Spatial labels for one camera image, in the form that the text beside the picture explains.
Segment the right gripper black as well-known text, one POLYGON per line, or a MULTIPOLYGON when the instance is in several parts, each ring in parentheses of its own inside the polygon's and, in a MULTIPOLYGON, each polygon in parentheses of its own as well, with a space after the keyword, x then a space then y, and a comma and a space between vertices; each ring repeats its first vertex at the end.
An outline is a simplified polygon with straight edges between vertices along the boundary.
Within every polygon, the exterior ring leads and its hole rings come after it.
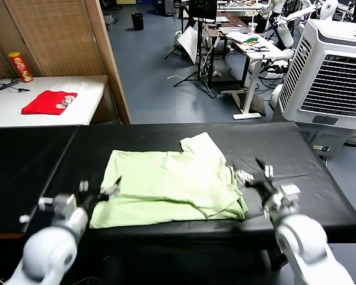
POLYGON ((269 178, 274 176, 274 167, 272 164, 262 159, 255 158, 258 166, 263 170, 266 178, 254 179, 254 176, 243 169, 233 166, 234 177, 241 183, 245 183, 247 188, 253 188, 260 196, 262 205, 265 205, 279 190, 273 186, 269 178))

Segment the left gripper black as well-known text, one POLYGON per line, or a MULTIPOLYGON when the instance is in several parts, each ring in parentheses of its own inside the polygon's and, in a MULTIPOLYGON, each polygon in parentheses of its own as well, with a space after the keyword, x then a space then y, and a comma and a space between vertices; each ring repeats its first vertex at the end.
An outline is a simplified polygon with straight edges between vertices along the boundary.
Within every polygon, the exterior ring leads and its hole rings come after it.
POLYGON ((98 194, 89 193, 89 181, 81 180, 78 187, 77 207, 84 209, 86 213, 92 213, 99 202, 108 201, 110 197, 120 192, 121 180, 122 177, 119 176, 113 185, 101 189, 98 194))

